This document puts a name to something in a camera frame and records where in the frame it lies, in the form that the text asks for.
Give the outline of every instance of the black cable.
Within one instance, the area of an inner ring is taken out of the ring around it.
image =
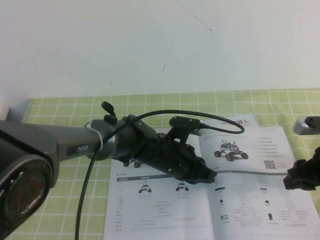
[[[144,114],[142,114],[140,116],[137,116],[134,119],[126,122],[125,124],[121,125],[120,127],[118,127],[117,129],[115,129],[114,131],[112,131],[111,133],[109,133],[107,136],[105,136],[103,138],[103,141],[102,141],[103,145],[106,142],[108,142],[109,139],[111,139],[114,135],[116,135],[118,132],[120,132],[122,129],[132,125],[134,122],[136,122],[138,120],[141,120],[143,118],[146,118],[146,117],[150,117],[150,116],[154,116],[154,115],[160,115],[160,114],[184,114],[184,115],[193,115],[193,116],[205,117],[205,118],[210,118],[210,119],[216,119],[216,120],[223,121],[223,122],[229,123],[231,125],[234,125],[234,126],[238,127],[240,129],[240,131],[226,130],[226,129],[223,129],[223,128],[208,126],[206,124],[202,124],[203,128],[213,129],[213,130],[217,130],[217,131],[228,133],[228,134],[242,134],[242,133],[245,132],[244,127],[241,126],[239,123],[236,123],[236,122],[234,122],[232,120],[229,120],[229,119],[221,117],[221,116],[216,116],[216,115],[203,113],[203,112],[197,112],[197,111],[158,110],[158,111],[151,111],[151,112],[144,113]],[[87,170],[85,178],[84,178],[84,182],[83,182],[83,186],[82,186],[82,190],[81,190],[81,194],[80,194],[80,198],[79,198],[78,210],[76,212],[75,235],[74,235],[74,239],[75,240],[79,240],[79,230],[80,230],[80,219],[81,219],[82,206],[84,204],[84,199],[85,199],[85,194],[86,194],[86,190],[87,190],[90,174],[91,174],[91,171],[92,171],[92,169],[94,167],[95,158],[96,158],[97,153],[99,152],[100,147],[101,146],[99,145],[96,148],[96,150],[94,151],[94,154],[93,154],[93,156],[91,158],[88,170]]]

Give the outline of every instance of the grid pattern cloth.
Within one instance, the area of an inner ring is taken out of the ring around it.
[[[320,88],[287,90],[224,91],[123,96],[62,97],[31,99],[23,122],[83,127],[90,119],[102,119],[102,101],[113,104],[118,118],[150,111],[178,109],[222,117],[252,113],[260,126],[282,126],[296,159],[310,159],[320,146],[320,136],[298,136],[296,119],[320,116]],[[152,116],[144,121],[153,128],[169,127],[173,115]],[[56,186],[40,209],[10,240],[74,239],[76,212],[90,160],[79,157],[61,163]],[[111,160],[93,167],[84,200],[80,239],[103,238]],[[320,188],[310,192],[320,214]]]

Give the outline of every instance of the printed page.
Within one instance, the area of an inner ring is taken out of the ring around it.
[[[220,173],[208,186],[217,240],[318,240],[309,192],[286,190],[284,176]]]
[[[242,134],[215,131],[199,139],[202,157],[218,173],[286,174],[295,162],[282,127],[247,126]]]
[[[103,239],[214,239],[206,184],[147,168],[112,163]]]

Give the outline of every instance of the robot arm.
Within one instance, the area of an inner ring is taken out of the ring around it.
[[[293,126],[293,131],[298,135],[320,134],[320,116],[299,118]],[[315,150],[310,160],[296,161],[293,168],[287,172],[283,179],[286,189],[316,190],[316,186],[320,186],[320,147]]]
[[[92,158],[98,149],[95,155],[98,161],[112,158],[127,165],[135,160],[190,184],[215,181],[217,173],[196,156],[195,149],[186,141],[197,129],[227,130],[209,127],[198,119],[176,116],[169,122],[172,128],[168,134],[157,134],[138,120],[140,118],[129,115],[117,120],[113,107],[108,103],[103,106],[110,115],[103,120],[93,120],[85,127],[0,121],[0,240],[44,202],[57,182],[61,161],[80,156]],[[232,133],[244,132],[241,125],[225,118],[196,112],[179,113],[223,120],[241,129]],[[119,132],[104,142],[114,130]]]

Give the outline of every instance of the qr code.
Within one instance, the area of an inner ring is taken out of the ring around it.
[[[273,160],[264,160],[264,165],[265,169],[277,169]]]

